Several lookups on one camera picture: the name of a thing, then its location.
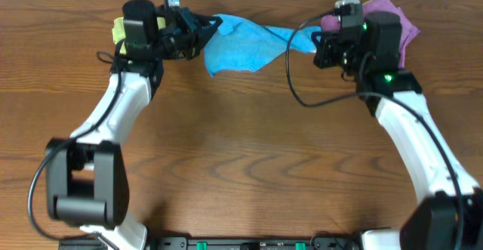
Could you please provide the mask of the blue microfiber cloth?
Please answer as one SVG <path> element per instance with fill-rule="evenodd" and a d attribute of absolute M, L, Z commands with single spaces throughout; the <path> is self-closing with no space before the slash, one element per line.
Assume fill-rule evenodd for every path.
<path fill-rule="evenodd" d="M 293 30 L 261 26 L 243 17 L 218 14 L 223 21 L 204 48 L 205 68 L 210 76 L 222 71 L 255 73 L 289 48 L 305 54 L 315 53 L 310 36 L 318 26 L 308 26 L 294 35 Z"/>

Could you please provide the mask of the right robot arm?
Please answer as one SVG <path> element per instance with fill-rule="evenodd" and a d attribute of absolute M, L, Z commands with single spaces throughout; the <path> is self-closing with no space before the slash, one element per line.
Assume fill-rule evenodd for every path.
<path fill-rule="evenodd" d="M 480 249 L 482 189 L 435 125 L 415 76 L 399 66 L 400 16 L 365 14 L 358 0 L 338 1 L 331 13 L 340 29 L 312 34 L 314 64 L 353 77 L 359 98 L 395 144 L 418 202 L 400 229 L 362 232 L 360 247 Z"/>

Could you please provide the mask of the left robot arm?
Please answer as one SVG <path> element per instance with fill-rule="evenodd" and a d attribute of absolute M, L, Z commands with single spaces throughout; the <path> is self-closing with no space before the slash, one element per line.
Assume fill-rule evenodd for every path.
<path fill-rule="evenodd" d="M 148 231 L 128 211 L 122 145 L 160 86 L 163 63 L 197 57 L 221 24 L 174 0 L 123 5 L 112 28 L 115 50 L 99 54 L 110 66 L 106 92 L 70 137 L 46 146 L 42 168 L 51 218 L 94 235 L 104 248 L 145 248 Z"/>

